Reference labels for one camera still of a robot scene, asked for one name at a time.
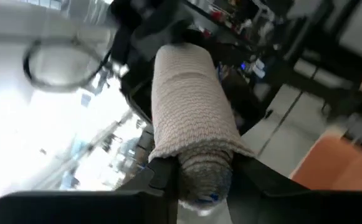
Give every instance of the beige knit cover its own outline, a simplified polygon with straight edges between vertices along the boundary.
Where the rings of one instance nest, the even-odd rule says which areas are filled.
[[[156,148],[149,159],[177,156],[185,207],[207,210],[229,191],[234,152],[242,143],[210,54],[193,44],[158,51],[151,94]]]

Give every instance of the knitted fabric roll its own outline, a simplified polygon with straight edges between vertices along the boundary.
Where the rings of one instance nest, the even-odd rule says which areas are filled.
[[[210,54],[193,44],[160,48],[151,103],[156,147],[149,159],[178,157],[185,207],[219,204],[229,191],[234,152],[254,154],[241,141]]]

